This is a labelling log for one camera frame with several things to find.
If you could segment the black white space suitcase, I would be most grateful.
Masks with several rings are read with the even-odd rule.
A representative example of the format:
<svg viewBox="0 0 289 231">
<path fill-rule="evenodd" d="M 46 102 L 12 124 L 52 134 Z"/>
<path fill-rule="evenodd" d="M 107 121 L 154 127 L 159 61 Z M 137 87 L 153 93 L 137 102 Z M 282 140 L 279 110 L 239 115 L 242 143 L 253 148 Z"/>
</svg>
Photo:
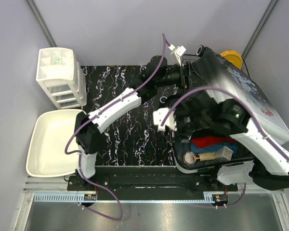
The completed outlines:
<svg viewBox="0 0 289 231">
<path fill-rule="evenodd" d="M 153 112 L 168 131 L 176 167 L 196 173 L 216 167 L 219 175 L 287 178 L 289 129 L 261 88 L 233 63 L 205 46 L 197 59 L 158 72 L 158 86 L 177 85 Z"/>
</svg>

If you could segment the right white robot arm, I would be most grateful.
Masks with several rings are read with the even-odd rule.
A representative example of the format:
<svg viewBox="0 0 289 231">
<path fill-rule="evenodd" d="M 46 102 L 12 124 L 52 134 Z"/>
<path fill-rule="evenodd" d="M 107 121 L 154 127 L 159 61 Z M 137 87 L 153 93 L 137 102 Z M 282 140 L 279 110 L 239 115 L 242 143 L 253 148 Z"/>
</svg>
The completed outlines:
<svg viewBox="0 0 289 231">
<path fill-rule="evenodd" d="M 289 151 L 279 128 L 269 132 L 238 101 L 216 102 L 199 93 L 180 103 L 167 124 L 177 167 L 184 173 L 209 171 L 210 187 L 254 183 L 289 188 Z"/>
</svg>

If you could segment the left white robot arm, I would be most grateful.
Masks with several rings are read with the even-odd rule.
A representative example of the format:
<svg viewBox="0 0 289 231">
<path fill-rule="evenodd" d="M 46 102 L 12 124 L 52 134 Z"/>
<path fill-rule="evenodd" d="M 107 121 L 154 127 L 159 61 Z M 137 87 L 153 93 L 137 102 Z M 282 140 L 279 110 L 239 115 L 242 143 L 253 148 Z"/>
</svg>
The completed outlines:
<svg viewBox="0 0 289 231">
<path fill-rule="evenodd" d="M 105 142 L 104 131 L 122 115 L 156 96 L 159 87 L 171 85 L 182 90 L 189 89 L 192 86 L 190 66 L 169 66 L 166 58 L 154 56 L 131 86 L 118 97 L 91 114 L 77 115 L 74 135 L 80 149 L 79 187 L 88 191 L 94 186 L 96 156 Z"/>
</svg>

